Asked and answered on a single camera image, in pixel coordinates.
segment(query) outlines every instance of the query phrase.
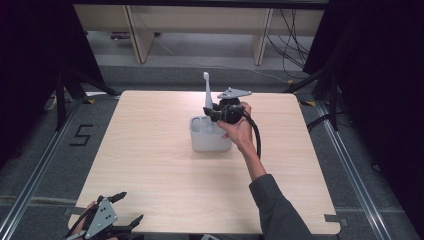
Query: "white container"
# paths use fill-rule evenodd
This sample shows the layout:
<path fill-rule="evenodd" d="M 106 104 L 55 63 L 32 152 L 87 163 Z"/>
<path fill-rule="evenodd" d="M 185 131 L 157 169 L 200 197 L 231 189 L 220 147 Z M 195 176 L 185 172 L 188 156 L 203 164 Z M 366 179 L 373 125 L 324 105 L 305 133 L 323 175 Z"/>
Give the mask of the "white container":
<path fill-rule="evenodd" d="M 228 151 L 232 142 L 222 138 L 225 131 L 210 120 L 209 116 L 193 117 L 190 120 L 191 145 L 194 151 Z"/>

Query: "cable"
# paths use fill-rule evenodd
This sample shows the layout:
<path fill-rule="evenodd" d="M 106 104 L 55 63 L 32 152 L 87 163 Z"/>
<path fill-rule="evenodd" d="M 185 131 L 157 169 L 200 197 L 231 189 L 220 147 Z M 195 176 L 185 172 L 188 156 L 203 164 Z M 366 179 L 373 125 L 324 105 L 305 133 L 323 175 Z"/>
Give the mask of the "cable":
<path fill-rule="evenodd" d="M 274 78 L 274 79 L 277 79 L 277 80 L 279 80 L 279 81 L 281 81 L 281 82 L 284 82 L 284 83 L 287 83 L 287 84 L 288 84 L 288 81 L 285 81 L 285 80 L 283 80 L 283 79 L 281 79 L 281 78 L 278 78 L 278 77 L 273 76 L 273 75 L 269 75 L 269 74 L 265 74 L 265 73 L 257 72 L 257 71 L 255 71 L 255 70 L 248 69 L 248 68 L 233 68 L 233 67 L 228 67 L 228 66 L 224 66 L 224 65 L 211 66 L 211 65 L 203 65 L 203 64 L 197 64 L 197 63 L 193 63 L 193 64 L 186 64 L 186 65 L 187 65 L 187 66 L 200 66 L 200 67 L 207 67 L 207 68 L 226 68 L 226 69 L 235 69 L 235 70 L 245 70 L 245 71 L 250 71 L 250 72 L 253 72 L 253 73 L 255 73 L 255 74 L 265 76 L 265 77 Z"/>
<path fill-rule="evenodd" d="M 336 114 L 345 114 L 345 112 L 337 112 Z M 325 114 L 317 119 L 315 119 L 314 121 L 308 123 L 306 126 L 308 128 L 308 132 L 312 131 L 312 128 L 314 128 L 316 125 L 318 125 L 320 122 L 329 119 L 331 117 L 330 114 Z"/>
<path fill-rule="evenodd" d="M 302 53 L 304 53 L 304 54 L 309 54 L 309 51 L 305 51 L 305 50 L 299 50 L 299 48 L 295 48 L 295 47 L 292 47 L 292 46 L 290 46 L 286 41 L 284 41 L 282 38 L 281 38 L 281 36 L 280 35 L 278 35 L 278 38 L 284 43 L 284 45 L 288 45 L 288 47 L 289 48 L 291 48 L 291 49 L 293 49 L 293 50 L 295 50 L 295 51 L 300 51 L 300 52 L 302 52 Z"/>
<path fill-rule="evenodd" d="M 250 125 L 253 128 L 253 131 L 255 132 L 256 137 L 256 154 L 258 155 L 259 159 L 261 159 L 261 136 L 259 135 L 259 128 L 256 125 L 255 121 L 253 121 L 252 117 L 250 117 L 250 114 L 243 110 L 243 116 L 247 119 L 247 121 L 250 123 Z"/>
<path fill-rule="evenodd" d="M 155 41 L 157 41 L 166 51 L 170 52 L 173 56 L 176 56 L 175 53 L 169 50 L 161 41 L 159 41 L 159 39 L 157 39 L 157 37 L 153 36 L 153 39 L 155 39 Z"/>
<path fill-rule="evenodd" d="M 290 43 L 290 39 L 293 38 L 293 41 L 297 44 L 297 39 L 296 39 L 295 35 L 293 34 L 293 32 L 296 29 L 295 24 L 294 24 L 295 19 L 296 19 L 296 11 L 292 9 L 292 24 L 291 24 L 291 28 L 287 24 L 287 28 L 289 29 L 289 32 L 290 32 L 289 39 L 287 40 L 287 43 Z M 298 51 L 298 54 L 299 54 L 299 57 L 300 57 L 300 61 L 302 61 L 302 65 L 304 65 L 305 62 L 303 61 L 302 54 L 299 51 Z"/>
<path fill-rule="evenodd" d="M 306 58 L 305 56 L 303 56 L 303 53 L 300 51 L 300 46 L 301 44 L 297 41 L 297 34 L 296 34 L 296 24 L 295 24 L 295 20 L 296 20 L 296 9 L 292 9 L 292 37 L 294 42 L 296 43 L 297 49 L 298 49 L 298 54 L 300 59 L 302 60 L 302 63 L 305 64 L 306 62 Z"/>
<path fill-rule="evenodd" d="M 286 45 L 286 47 L 284 48 L 284 53 L 286 53 L 286 51 L 287 51 L 287 46 L 288 46 L 288 44 L 290 43 L 290 39 L 292 38 L 292 29 L 293 29 L 293 25 L 294 25 L 294 21 L 292 22 L 292 28 L 290 28 L 289 27 L 289 24 L 287 23 L 287 20 L 286 20 L 286 18 L 284 17 L 284 14 L 283 14 L 283 11 L 280 9 L 280 13 L 281 13 L 281 15 L 283 16 L 283 19 L 284 19 L 284 22 L 286 23 L 286 26 L 287 26 L 287 29 L 289 30 L 289 39 L 287 40 L 287 45 Z"/>
<path fill-rule="evenodd" d="M 284 13 L 283 13 L 283 10 L 282 10 L 282 9 L 280 9 L 280 13 L 281 13 L 281 16 L 282 16 L 282 17 L 283 17 L 283 19 L 284 19 L 284 22 L 286 23 L 287 29 L 288 29 L 288 30 L 289 30 L 289 32 L 290 32 L 290 36 L 292 36 L 292 37 L 293 37 L 293 40 L 296 42 L 296 45 L 297 45 L 298 49 L 299 49 L 299 48 L 302 48 L 305 52 L 309 53 L 309 50 L 308 50 L 308 49 L 306 49 L 305 47 L 303 47 L 303 46 L 302 46 L 302 44 L 300 44 L 300 43 L 297 41 L 297 35 L 296 35 L 296 25 L 295 25 L 296 9 L 292 9 L 292 19 L 293 19 L 293 21 L 292 21 L 292 26 L 293 26 L 293 27 L 292 27 L 292 29 L 290 29 L 289 24 L 287 23 L 286 17 L 284 16 Z"/>
<path fill-rule="evenodd" d="M 290 60 L 292 63 L 296 64 L 298 67 L 303 68 L 303 65 L 301 63 L 299 63 L 296 59 L 294 59 L 292 56 L 288 55 L 287 53 L 285 53 L 285 51 L 281 50 L 280 48 L 278 48 L 274 42 L 272 42 L 271 38 L 269 36 L 267 36 L 269 42 L 271 43 L 271 46 L 275 49 L 275 51 L 277 51 L 278 54 L 280 54 L 281 56 L 283 56 L 283 71 L 291 78 L 296 78 L 296 79 L 305 79 L 305 78 L 301 78 L 301 77 L 296 77 L 291 75 L 290 73 L 287 72 L 285 64 L 284 64 L 284 60 L 285 58 L 287 58 L 288 60 Z"/>
<path fill-rule="evenodd" d="M 94 206 L 87 209 L 81 216 L 79 216 L 78 220 L 74 223 L 74 225 L 69 229 L 68 233 L 65 235 L 65 239 L 69 236 L 71 236 L 72 232 L 75 230 L 75 228 L 78 226 L 78 224 L 88 215 L 91 213 L 91 211 L 94 210 Z"/>

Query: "sleeve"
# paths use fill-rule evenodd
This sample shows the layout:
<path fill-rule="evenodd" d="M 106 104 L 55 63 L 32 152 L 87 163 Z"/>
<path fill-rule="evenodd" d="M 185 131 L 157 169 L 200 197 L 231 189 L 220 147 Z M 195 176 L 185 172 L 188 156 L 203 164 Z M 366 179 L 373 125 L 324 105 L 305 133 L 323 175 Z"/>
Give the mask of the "sleeve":
<path fill-rule="evenodd" d="M 266 240 L 313 239 L 305 222 L 283 196 L 272 175 L 259 177 L 249 188 L 259 208 L 261 228 Z"/>

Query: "black cable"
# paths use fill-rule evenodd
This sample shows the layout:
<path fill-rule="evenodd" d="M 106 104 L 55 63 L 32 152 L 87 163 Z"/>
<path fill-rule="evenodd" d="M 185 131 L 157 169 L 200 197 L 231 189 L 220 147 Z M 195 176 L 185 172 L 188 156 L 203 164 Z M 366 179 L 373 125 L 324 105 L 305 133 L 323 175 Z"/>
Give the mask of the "black cable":
<path fill-rule="evenodd" d="M 243 111 L 243 116 L 247 119 L 247 121 L 252 126 L 253 131 L 255 132 L 255 137 L 256 137 L 256 154 L 258 155 L 259 159 L 261 159 L 261 136 L 259 135 L 259 128 L 256 125 L 255 121 L 253 121 L 252 117 L 250 117 L 250 114 L 248 112 Z"/>
<path fill-rule="evenodd" d="M 336 114 L 345 114 L 345 112 L 337 112 Z M 308 123 L 306 126 L 308 128 L 308 132 L 312 131 L 312 128 L 314 128 L 316 125 L 318 125 L 320 122 L 329 119 L 331 117 L 330 114 L 325 114 L 317 119 L 315 119 L 314 121 Z"/>
<path fill-rule="evenodd" d="M 290 46 L 286 41 L 284 41 L 284 39 L 281 38 L 280 35 L 278 35 L 278 38 L 280 39 L 280 41 L 282 41 L 284 43 L 284 45 L 288 45 L 289 48 L 291 48 L 291 49 L 293 49 L 295 51 L 300 51 L 303 54 L 309 54 L 309 51 L 304 51 L 304 50 L 301 50 L 301 49 L 298 49 L 298 48 L 295 48 L 295 47 Z"/>
<path fill-rule="evenodd" d="M 81 214 L 81 216 L 78 218 L 78 220 L 74 223 L 74 225 L 71 227 L 71 229 L 69 229 L 68 233 L 65 235 L 65 239 L 70 237 L 72 232 L 75 230 L 75 228 L 78 226 L 78 224 L 89 214 L 91 213 L 91 211 L 93 211 L 94 206 L 92 206 L 91 208 L 87 209 L 83 214 Z"/>
<path fill-rule="evenodd" d="M 292 34 L 292 30 L 290 29 L 290 27 L 289 27 L 289 24 L 287 23 L 287 20 L 286 20 L 286 17 L 284 16 L 284 13 L 283 13 L 283 10 L 282 9 L 280 9 L 280 13 L 281 13 L 281 16 L 283 17 L 283 19 L 284 19 L 284 22 L 286 23 L 286 26 L 287 26 L 287 28 L 289 29 L 289 32 L 290 32 L 290 35 L 292 35 L 293 36 L 293 34 Z M 292 17 L 293 18 L 295 18 L 296 17 L 296 9 L 292 9 Z M 306 49 L 305 47 L 303 47 L 302 46 L 302 44 L 300 44 L 298 41 L 297 41 L 297 36 L 296 36 L 296 34 L 294 34 L 294 41 L 298 44 L 298 46 L 300 46 L 300 48 L 303 48 L 303 50 L 304 51 L 306 51 L 307 53 L 309 53 L 309 50 L 308 49 Z"/>
<path fill-rule="evenodd" d="M 284 58 L 289 59 L 292 63 L 296 64 L 298 67 L 303 68 L 303 65 L 301 63 L 299 63 L 298 61 L 296 61 L 296 59 L 294 59 L 293 57 L 287 55 L 287 53 L 283 52 L 280 48 L 278 48 L 273 42 L 272 40 L 269 38 L 269 36 L 267 36 L 269 42 L 271 43 L 271 46 L 275 49 L 275 51 L 277 51 L 277 53 L 279 53 L 281 56 L 283 56 L 283 71 L 291 78 L 297 78 L 297 79 L 305 79 L 305 78 L 301 78 L 301 77 L 296 77 L 291 75 L 290 73 L 287 72 L 285 64 L 284 64 Z"/>
<path fill-rule="evenodd" d="M 293 62 L 297 66 L 303 67 L 303 64 L 302 63 L 298 62 L 295 58 L 293 58 L 292 56 L 288 55 L 283 50 L 281 50 L 279 47 L 277 47 L 277 45 L 271 40 L 271 38 L 269 38 L 269 36 L 267 36 L 267 38 L 268 38 L 269 42 L 271 43 L 271 46 L 275 49 L 275 51 L 277 51 L 278 54 L 280 54 L 283 57 L 288 58 L 291 62 Z"/>
<path fill-rule="evenodd" d="M 290 39 L 293 38 L 293 41 L 296 43 L 296 46 L 297 46 L 297 49 L 295 49 L 295 50 L 297 50 L 297 52 L 299 54 L 299 57 L 300 57 L 302 63 L 304 64 L 304 62 L 306 61 L 306 58 L 303 55 L 304 52 L 302 51 L 302 49 L 304 51 L 306 51 L 307 54 L 309 54 L 309 51 L 305 47 L 303 47 L 302 44 L 299 43 L 299 41 L 297 41 L 296 24 L 295 24 L 295 20 L 296 20 L 296 9 L 292 9 L 292 27 L 291 28 L 290 28 L 290 26 L 289 26 L 289 24 L 288 24 L 288 22 L 286 20 L 286 17 L 284 16 L 284 13 L 283 13 L 282 9 L 280 9 L 280 13 L 281 13 L 281 16 L 283 17 L 283 20 L 284 20 L 284 22 L 285 22 L 285 24 L 287 26 L 287 29 L 289 30 L 289 33 L 290 33 L 289 39 L 287 41 L 286 46 L 289 45 Z"/>

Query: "human arm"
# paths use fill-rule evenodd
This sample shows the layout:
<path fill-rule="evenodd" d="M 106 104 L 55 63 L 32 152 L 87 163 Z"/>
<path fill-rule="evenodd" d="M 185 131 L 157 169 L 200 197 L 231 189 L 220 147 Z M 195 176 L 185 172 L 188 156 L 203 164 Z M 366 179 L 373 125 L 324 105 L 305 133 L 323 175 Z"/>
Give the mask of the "human arm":
<path fill-rule="evenodd" d="M 242 103 L 245 111 L 251 115 L 251 107 Z M 262 232 L 265 239 L 312 239 L 306 224 L 283 196 L 272 175 L 267 174 L 255 151 L 252 138 L 252 127 L 244 117 L 236 124 L 222 121 L 218 126 L 229 137 L 243 154 L 252 183 L 249 185 L 252 196 L 259 208 Z"/>

